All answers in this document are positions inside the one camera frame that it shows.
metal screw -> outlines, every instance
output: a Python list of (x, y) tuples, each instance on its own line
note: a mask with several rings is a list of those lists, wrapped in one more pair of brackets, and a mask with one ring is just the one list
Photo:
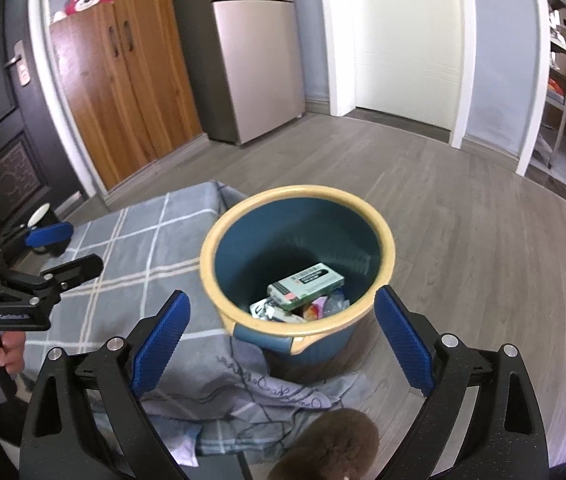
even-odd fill
[(503, 347), (503, 351), (505, 352), (505, 355), (510, 357), (516, 357), (518, 355), (518, 349), (514, 345), (505, 345)]
[(63, 351), (58, 346), (55, 346), (48, 352), (48, 359), (50, 359), (51, 361), (56, 361), (61, 357), (61, 355), (63, 355)]
[(448, 348), (454, 348), (455, 346), (458, 346), (458, 338), (455, 335), (452, 335), (452, 334), (445, 334), (441, 338), (441, 341)]
[(106, 345), (108, 350), (118, 350), (119, 348), (122, 348), (122, 346), (123, 339), (121, 339), (120, 337), (113, 337), (108, 341), (108, 344)]

refrigerator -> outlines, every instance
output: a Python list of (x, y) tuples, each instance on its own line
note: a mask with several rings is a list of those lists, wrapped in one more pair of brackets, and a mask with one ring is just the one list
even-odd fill
[(294, 0), (173, 0), (210, 139), (243, 144), (305, 111)]

gray blanket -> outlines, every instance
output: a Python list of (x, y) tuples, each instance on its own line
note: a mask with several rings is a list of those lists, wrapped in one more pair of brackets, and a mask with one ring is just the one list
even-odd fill
[[(282, 381), (268, 375), (258, 347), (224, 330), (202, 288), (199, 252), (220, 215), (243, 198), (208, 182), (77, 226), (68, 250), (45, 267), (95, 253), (105, 268), (98, 279), (63, 295), (49, 331), (28, 334), (26, 375), (36, 376), (53, 346), (86, 352), (127, 335), (179, 288), (189, 296), (191, 320), (158, 387), (141, 399), (177, 462), (196, 465), (196, 453), (239, 450), (253, 462), (274, 460), (321, 410), (357, 407), (367, 396), (360, 374), (312, 386)], [(107, 434), (98, 399), (94, 411)]]

trash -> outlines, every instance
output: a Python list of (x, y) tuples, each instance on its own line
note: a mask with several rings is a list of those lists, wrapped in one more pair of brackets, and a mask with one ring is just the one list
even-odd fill
[(283, 323), (305, 323), (305, 320), (279, 308), (272, 298), (265, 298), (250, 305), (250, 313), (255, 319), (263, 321), (280, 321)]
[(316, 321), (323, 317), (323, 305), (327, 296), (316, 298), (312, 303), (303, 307), (303, 319), (306, 321)]
[(343, 276), (327, 265), (316, 264), (268, 285), (268, 295), (283, 310), (294, 310), (343, 286), (344, 281)]
[(333, 316), (349, 307), (349, 301), (343, 295), (343, 289), (337, 288), (330, 292), (323, 305), (323, 317)]

trash can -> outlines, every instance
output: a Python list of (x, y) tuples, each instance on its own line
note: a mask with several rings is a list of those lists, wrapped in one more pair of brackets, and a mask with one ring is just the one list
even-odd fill
[[(392, 232), (367, 202), (331, 187), (288, 186), (247, 198), (221, 216), (201, 249), (201, 280), (234, 337), (312, 364), (347, 344), (377, 289), (390, 281), (395, 258)], [(270, 283), (319, 262), (345, 278), (349, 308), (299, 324), (250, 315)]]

